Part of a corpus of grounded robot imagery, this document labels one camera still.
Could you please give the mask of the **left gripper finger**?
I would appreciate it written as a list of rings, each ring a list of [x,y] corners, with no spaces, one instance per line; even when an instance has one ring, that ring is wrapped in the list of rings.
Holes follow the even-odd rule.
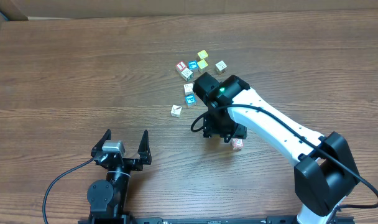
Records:
[[[150,159],[151,158],[148,130],[145,130],[143,135],[142,135],[142,139],[141,139],[141,142],[139,144],[139,148],[138,148],[137,153],[140,155],[141,159]]]
[[[95,146],[92,148],[92,152],[98,152],[102,150],[102,146],[107,140],[111,139],[111,130],[107,129],[107,131],[104,133],[103,137],[95,144]]]

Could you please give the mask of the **cream block red side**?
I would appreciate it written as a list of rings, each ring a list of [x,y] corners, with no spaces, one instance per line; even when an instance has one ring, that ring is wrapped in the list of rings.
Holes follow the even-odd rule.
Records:
[[[233,150],[241,150],[244,147],[242,139],[232,138],[231,145]]]

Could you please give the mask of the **blue letter P block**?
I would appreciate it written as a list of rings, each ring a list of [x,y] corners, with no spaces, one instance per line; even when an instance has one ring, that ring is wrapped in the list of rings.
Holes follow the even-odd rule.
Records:
[[[196,105],[196,97],[194,94],[187,95],[185,97],[185,102],[189,108]]]

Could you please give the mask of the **cream block pencil picture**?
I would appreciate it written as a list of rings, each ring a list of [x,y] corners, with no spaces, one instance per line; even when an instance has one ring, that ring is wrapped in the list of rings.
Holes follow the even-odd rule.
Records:
[[[182,107],[178,105],[173,105],[170,114],[173,117],[179,118],[182,112]]]

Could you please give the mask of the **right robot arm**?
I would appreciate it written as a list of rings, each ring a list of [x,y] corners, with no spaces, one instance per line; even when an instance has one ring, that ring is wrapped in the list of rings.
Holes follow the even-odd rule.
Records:
[[[339,223],[339,205],[359,183],[342,135],[324,136],[296,123],[235,75],[219,82],[204,73],[194,81],[193,91],[208,107],[199,117],[204,138],[219,136],[231,142],[246,138],[250,129],[293,166],[295,193],[303,204],[294,223]]]

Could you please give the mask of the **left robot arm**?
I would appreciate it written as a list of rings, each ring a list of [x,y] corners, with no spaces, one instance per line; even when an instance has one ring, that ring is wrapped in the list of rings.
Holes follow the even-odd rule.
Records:
[[[111,130],[91,150],[91,157],[96,165],[107,170],[104,179],[93,182],[87,190],[90,214],[78,224],[120,223],[133,224],[136,219],[125,210],[127,191],[132,171],[142,171],[144,165],[150,165],[152,156],[149,147],[149,134],[145,130],[138,148],[138,158],[125,158],[122,141],[111,139]]]

